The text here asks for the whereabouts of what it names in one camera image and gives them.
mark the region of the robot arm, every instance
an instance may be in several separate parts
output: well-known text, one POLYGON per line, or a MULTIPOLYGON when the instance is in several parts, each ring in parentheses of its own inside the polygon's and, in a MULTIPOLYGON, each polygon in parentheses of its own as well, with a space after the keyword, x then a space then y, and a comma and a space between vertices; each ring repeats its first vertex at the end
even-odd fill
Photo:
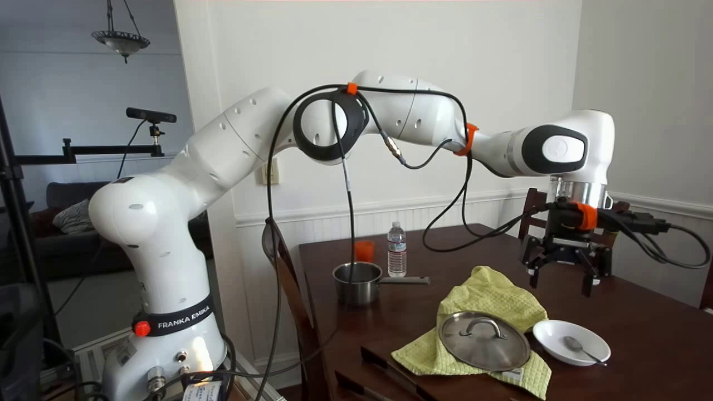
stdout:
POLYGON ((112 399, 143 399, 179 372, 225 361, 205 259, 187 223, 273 151, 299 147, 317 160, 336 160, 361 131, 381 131, 395 154, 392 138, 472 154, 500 176, 556 174, 574 187, 607 186, 613 123, 605 114, 468 138, 460 103, 427 82, 380 73, 355 82, 357 92, 251 93, 193 134, 168 167, 110 182, 91 199, 94 228, 127 252, 146 300, 131 344, 108 358, 112 399))

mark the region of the white bowl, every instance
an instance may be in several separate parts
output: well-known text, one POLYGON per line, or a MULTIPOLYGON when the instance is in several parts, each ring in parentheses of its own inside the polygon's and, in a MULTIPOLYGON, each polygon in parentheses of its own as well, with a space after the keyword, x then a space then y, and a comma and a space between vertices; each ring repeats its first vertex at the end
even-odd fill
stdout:
POLYGON ((533 328, 533 335, 544 346, 544 349, 569 366, 587 367, 596 366, 598 361, 587 357, 585 352, 569 349, 564 346, 564 337, 574 337, 585 346, 585 349, 602 361, 610 358, 610 347, 599 335, 569 322, 540 322, 533 328))

